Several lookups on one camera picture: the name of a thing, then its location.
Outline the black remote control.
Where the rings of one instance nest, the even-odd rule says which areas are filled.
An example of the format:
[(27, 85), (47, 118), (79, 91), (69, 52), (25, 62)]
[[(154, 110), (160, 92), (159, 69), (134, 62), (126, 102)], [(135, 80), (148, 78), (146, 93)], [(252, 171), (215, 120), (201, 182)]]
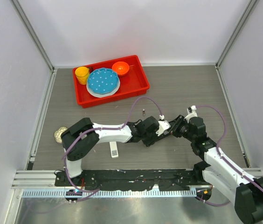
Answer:
[(160, 137), (161, 137), (161, 138), (165, 138), (165, 137), (170, 136), (170, 135), (171, 135), (170, 132), (164, 131), (164, 132), (160, 135)]

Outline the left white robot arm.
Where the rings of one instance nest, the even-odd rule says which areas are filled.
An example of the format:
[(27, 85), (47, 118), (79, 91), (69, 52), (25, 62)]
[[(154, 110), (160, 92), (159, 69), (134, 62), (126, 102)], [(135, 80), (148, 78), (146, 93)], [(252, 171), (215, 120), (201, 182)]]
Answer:
[(96, 145), (106, 142), (137, 143), (142, 141), (147, 147), (170, 128), (170, 124), (160, 116), (153, 116), (137, 122), (120, 125), (101, 125), (83, 118), (61, 134), (65, 152), (65, 180), (77, 186), (82, 179), (82, 158)]

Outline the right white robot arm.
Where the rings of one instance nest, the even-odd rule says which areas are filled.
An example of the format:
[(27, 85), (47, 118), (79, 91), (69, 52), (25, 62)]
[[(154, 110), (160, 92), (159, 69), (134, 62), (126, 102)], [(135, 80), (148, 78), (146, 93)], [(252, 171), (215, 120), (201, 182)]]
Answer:
[(263, 221), (263, 177), (256, 178), (240, 168), (207, 136), (203, 119), (179, 116), (170, 121), (169, 133), (191, 142), (193, 152), (202, 161), (193, 172), (197, 184), (208, 182), (215, 186), (234, 206), (244, 224)]

